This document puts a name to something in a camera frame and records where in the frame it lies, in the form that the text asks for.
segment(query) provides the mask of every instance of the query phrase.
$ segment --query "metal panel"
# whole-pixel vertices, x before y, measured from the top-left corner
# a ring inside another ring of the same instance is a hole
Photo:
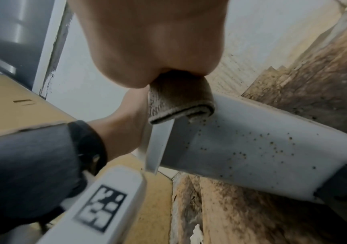
[[[0,71],[31,89],[54,0],[0,1]]]
[[[160,166],[318,202],[315,190],[347,164],[343,132],[248,99],[214,98],[209,119],[175,121]]]

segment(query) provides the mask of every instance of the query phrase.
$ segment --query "gray sleeve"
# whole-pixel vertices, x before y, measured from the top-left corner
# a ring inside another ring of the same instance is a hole
[[[33,218],[58,207],[81,165],[66,124],[0,137],[0,214]]]

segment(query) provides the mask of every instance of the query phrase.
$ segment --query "brown cloth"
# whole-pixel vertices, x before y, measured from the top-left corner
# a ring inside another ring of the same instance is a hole
[[[149,87],[149,118],[155,125],[187,116],[189,122],[205,119],[215,111],[214,97],[205,77],[188,72],[161,74]]]

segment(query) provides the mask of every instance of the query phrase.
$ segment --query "yellow surface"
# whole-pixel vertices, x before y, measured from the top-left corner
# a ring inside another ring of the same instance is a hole
[[[21,87],[10,78],[0,75],[0,133],[41,123],[72,120],[71,116],[36,94]],[[118,164],[136,170],[142,168],[142,163],[128,154],[109,162],[101,173]],[[145,178],[148,184],[145,201],[125,244],[168,244],[172,181],[161,173],[157,175],[145,173]]]

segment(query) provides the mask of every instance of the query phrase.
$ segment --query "skin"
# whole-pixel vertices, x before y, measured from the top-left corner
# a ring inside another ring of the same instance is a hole
[[[205,76],[223,52],[228,0],[68,0],[97,68],[134,88],[110,116],[88,124],[100,135],[108,160],[141,142],[148,87],[160,74],[184,70]]]

